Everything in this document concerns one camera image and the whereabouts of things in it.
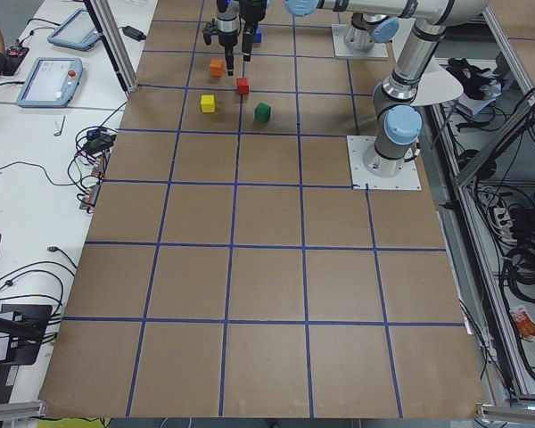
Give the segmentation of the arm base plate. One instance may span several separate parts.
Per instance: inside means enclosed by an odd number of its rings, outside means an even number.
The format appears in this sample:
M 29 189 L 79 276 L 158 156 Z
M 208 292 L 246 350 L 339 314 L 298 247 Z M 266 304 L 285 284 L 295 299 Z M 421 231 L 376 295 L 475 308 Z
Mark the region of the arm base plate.
M 333 24 L 331 34 L 337 59 L 386 61 L 389 58 L 386 44 L 374 42 L 363 29 L 356 29 L 350 24 Z
M 375 136 L 347 136 L 351 183 L 354 189 L 420 191 L 412 150 L 400 160 L 385 160 L 375 152 Z

